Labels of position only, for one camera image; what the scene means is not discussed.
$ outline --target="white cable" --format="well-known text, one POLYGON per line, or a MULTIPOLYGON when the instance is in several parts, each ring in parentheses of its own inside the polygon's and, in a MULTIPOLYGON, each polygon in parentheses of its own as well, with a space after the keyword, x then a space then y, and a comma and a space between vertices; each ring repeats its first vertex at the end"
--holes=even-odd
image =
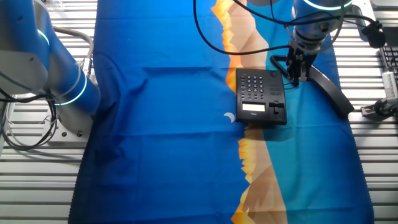
MULTIPOLYGON (((6 122, 6 125, 7 125, 7 130, 9 131, 9 133, 10 133, 10 135, 14 138, 14 140, 16 141, 16 142, 18 142, 21 146, 30 146, 30 145, 28 145, 28 144, 25 144, 25 143, 23 143, 23 142, 21 142, 18 138, 17 138, 17 136, 15 136, 15 134, 12 132, 12 128, 11 128, 11 126, 10 126, 10 124, 14 124, 13 122, 11 122, 11 120, 9 119, 9 111, 10 111, 10 103, 8 103, 7 104, 7 106, 6 106, 6 119, 7 119, 7 122, 6 122)), ((47 115, 44 119, 43 119, 43 121, 41 121, 41 122, 39 122, 39 123, 37 123, 37 124, 42 124, 44 121, 49 121, 47 118, 48 117, 51 117, 50 115, 47 115)), ((57 122, 57 120, 58 120, 58 118, 57 119, 55 119, 53 122, 51 122, 50 123, 50 127, 51 127, 51 125, 53 124, 53 123, 55 123, 55 122, 57 122)))
POLYGON ((308 53, 308 54, 319 54, 320 52, 324 52, 325 50, 329 49, 336 42, 336 39, 339 36, 341 29, 343 28, 344 17, 346 15, 346 10, 345 10, 345 7, 344 7, 343 0, 341 0, 340 8, 341 8, 341 14, 340 14, 340 19, 339 19, 339 28, 337 29, 336 35, 334 36, 333 40, 331 40, 331 42, 326 47, 324 47, 322 49, 318 49, 318 50, 307 50, 304 47, 301 47, 300 44, 297 43, 297 41, 294 39, 289 27, 286 26, 286 31, 287 31, 292 43, 294 43, 294 45, 296 45, 296 47, 298 49, 300 49, 303 52, 308 53))

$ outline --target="metal bracket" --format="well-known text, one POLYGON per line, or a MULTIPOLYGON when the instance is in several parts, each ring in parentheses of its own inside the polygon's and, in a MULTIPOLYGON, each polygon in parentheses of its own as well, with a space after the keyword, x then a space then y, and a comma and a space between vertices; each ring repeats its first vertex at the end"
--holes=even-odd
MULTIPOLYGON (((50 121, 45 121, 43 135, 50 128, 50 121)), ((55 135, 51 139, 50 142, 83 142, 87 143, 88 137, 90 136, 89 131, 69 131, 66 127, 62 125, 61 122, 57 122, 55 135)))

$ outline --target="metal grating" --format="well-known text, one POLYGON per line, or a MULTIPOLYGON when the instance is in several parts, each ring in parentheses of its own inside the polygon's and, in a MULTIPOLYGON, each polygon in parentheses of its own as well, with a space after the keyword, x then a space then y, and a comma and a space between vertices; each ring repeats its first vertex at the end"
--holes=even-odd
MULTIPOLYGON (((94 35, 97 0, 64 0, 65 11, 53 13, 55 26, 94 35)), ((398 12, 376 12, 381 22, 398 23, 398 12)), ((58 35, 77 61, 88 50, 83 40, 58 35)), ((377 224, 398 224, 398 122, 388 118, 372 122, 363 118, 361 106, 385 97, 377 50, 359 38, 352 24, 345 24, 334 44, 340 82, 355 112, 349 120, 371 191, 377 224)), ((39 140, 47 104, 16 104, 11 128, 26 143, 39 140)), ((84 145, 68 142, 46 145, 29 153, 7 145, 0 162, 0 223, 66 224, 84 145)))

